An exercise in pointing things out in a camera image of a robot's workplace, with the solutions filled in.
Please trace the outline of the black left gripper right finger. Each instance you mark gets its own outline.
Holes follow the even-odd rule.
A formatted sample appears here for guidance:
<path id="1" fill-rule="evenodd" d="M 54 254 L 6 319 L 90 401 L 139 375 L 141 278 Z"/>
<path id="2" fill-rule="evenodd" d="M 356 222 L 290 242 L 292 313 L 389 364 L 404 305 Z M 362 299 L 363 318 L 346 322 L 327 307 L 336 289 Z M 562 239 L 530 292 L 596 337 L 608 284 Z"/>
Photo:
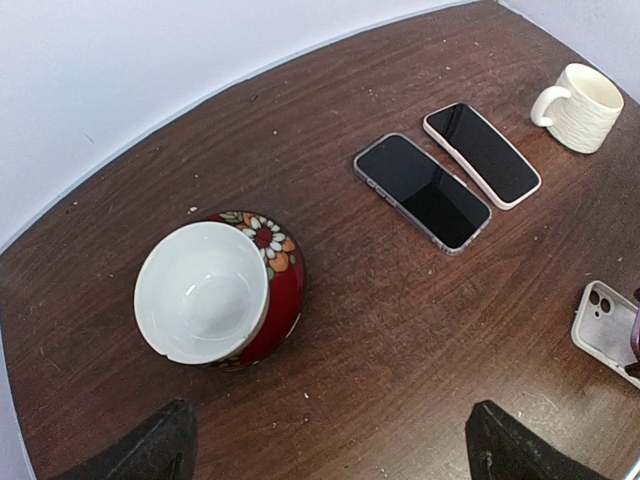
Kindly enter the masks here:
<path id="1" fill-rule="evenodd" d="M 603 477 L 555 449 L 491 400 L 473 406 L 465 440 L 473 480 Z"/>

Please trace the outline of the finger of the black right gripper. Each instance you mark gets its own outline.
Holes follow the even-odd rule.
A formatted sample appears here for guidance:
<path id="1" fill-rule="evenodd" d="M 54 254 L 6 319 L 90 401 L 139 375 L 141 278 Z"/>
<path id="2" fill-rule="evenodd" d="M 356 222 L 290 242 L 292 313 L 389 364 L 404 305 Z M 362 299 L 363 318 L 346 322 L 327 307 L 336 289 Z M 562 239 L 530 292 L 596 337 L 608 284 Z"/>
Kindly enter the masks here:
<path id="1" fill-rule="evenodd" d="M 631 330 L 630 345 L 636 358 L 636 362 L 627 366 L 627 374 L 633 378 L 640 376 L 640 309 L 637 309 L 636 317 Z"/>

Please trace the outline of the white phone case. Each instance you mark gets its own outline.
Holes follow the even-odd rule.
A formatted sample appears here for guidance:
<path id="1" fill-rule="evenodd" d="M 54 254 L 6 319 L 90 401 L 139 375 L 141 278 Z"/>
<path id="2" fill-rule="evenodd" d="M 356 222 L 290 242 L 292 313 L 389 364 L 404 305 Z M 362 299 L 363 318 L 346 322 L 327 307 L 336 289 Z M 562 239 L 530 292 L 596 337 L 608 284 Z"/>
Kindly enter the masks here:
<path id="1" fill-rule="evenodd" d="M 627 374 L 635 363 L 630 337 L 639 305 L 602 281 L 586 285 L 571 328 L 573 343 L 639 388 L 639 377 Z"/>

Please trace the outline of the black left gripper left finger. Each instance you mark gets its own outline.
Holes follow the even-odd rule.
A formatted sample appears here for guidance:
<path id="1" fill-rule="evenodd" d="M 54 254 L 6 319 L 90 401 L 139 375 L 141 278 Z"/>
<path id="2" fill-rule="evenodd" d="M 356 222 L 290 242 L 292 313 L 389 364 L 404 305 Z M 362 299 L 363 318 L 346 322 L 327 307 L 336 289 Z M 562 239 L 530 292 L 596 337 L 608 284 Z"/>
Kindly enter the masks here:
<path id="1" fill-rule="evenodd" d="M 176 399 L 59 479 L 192 479 L 198 452 L 193 404 Z"/>

